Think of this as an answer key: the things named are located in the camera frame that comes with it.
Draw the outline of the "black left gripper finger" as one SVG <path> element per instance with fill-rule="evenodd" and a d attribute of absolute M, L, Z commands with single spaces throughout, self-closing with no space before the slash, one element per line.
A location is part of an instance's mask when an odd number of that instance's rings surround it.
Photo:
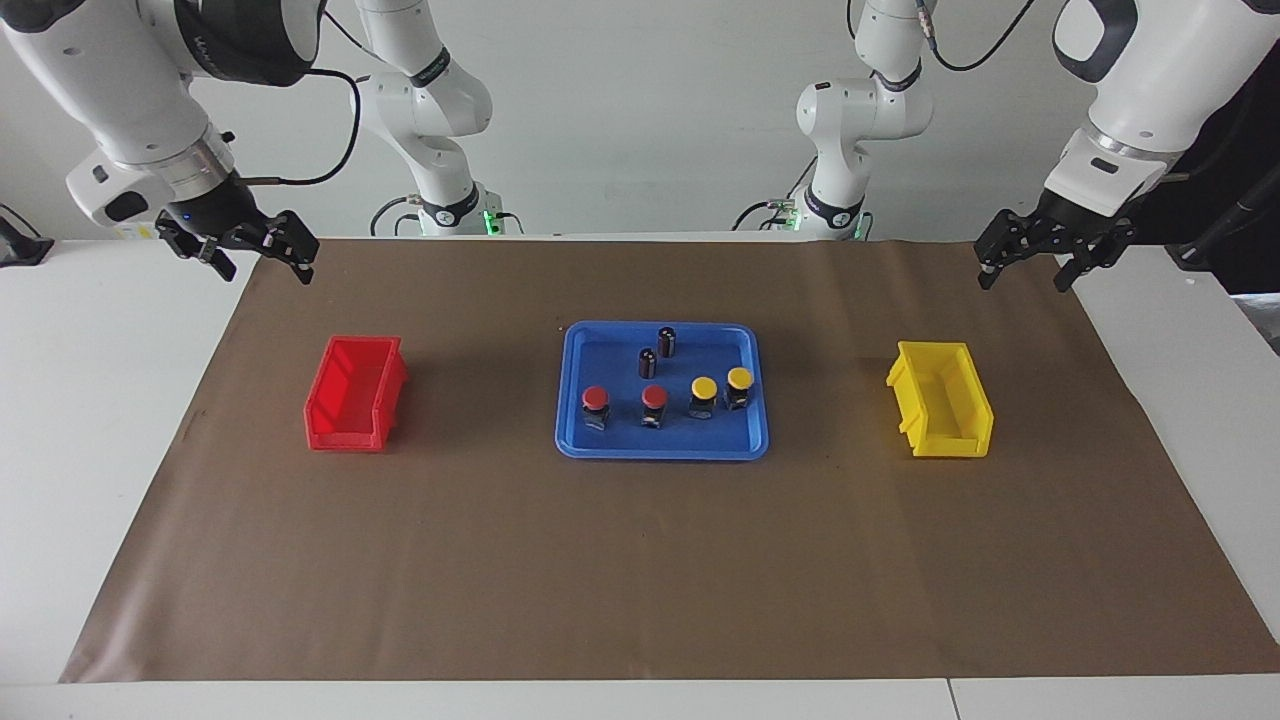
<path fill-rule="evenodd" d="M 1055 274 L 1055 288 L 1066 293 L 1075 281 L 1100 268 L 1114 266 L 1121 255 L 1135 242 L 1137 227 L 1130 222 L 1117 223 L 1092 243 L 1078 243 L 1071 249 L 1069 259 Z"/>
<path fill-rule="evenodd" d="M 979 287 L 991 290 L 1005 268 L 1044 252 L 1050 236 L 1048 218 L 1021 217 L 1010 209 L 997 211 L 975 241 Z"/>

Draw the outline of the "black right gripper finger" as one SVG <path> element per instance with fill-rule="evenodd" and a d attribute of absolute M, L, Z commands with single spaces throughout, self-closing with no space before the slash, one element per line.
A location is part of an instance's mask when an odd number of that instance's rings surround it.
<path fill-rule="evenodd" d="M 262 237 L 262 255 L 288 265 L 303 286 L 314 279 L 314 263 L 319 240 L 292 210 L 268 219 Z"/>
<path fill-rule="evenodd" d="M 225 282 L 232 282 L 236 278 L 236 264 L 214 240 L 201 240 L 192 234 L 182 234 L 180 251 L 184 259 L 192 259 L 209 266 Z"/>

